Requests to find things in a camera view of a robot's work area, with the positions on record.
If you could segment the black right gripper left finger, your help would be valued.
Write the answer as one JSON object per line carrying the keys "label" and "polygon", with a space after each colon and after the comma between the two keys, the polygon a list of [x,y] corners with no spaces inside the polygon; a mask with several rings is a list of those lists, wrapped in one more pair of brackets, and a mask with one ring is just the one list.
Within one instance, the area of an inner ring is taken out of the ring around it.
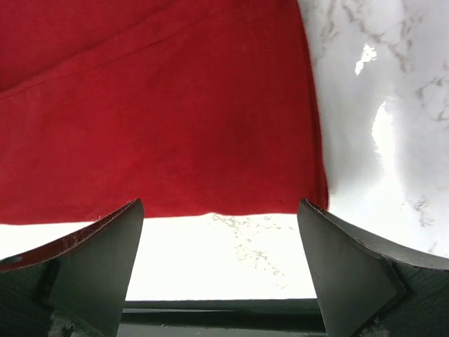
{"label": "black right gripper left finger", "polygon": [[142,232],[140,199],[1,260],[2,336],[115,336]]}

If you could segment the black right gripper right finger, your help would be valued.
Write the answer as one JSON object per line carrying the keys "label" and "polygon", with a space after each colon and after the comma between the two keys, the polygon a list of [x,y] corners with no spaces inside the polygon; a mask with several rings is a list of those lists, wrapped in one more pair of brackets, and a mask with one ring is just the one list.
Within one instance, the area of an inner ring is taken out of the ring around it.
{"label": "black right gripper right finger", "polygon": [[447,336],[448,259],[402,246],[303,199],[302,245],[328,336]]}

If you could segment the red t-shirt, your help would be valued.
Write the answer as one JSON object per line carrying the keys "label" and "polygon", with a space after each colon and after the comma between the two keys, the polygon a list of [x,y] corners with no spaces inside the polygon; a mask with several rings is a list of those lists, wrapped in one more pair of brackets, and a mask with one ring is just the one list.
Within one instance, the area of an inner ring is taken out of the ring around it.
{"label": "red t-shirt", "polygon": [[2,1],[1,222],[327,208],[296,1]]}

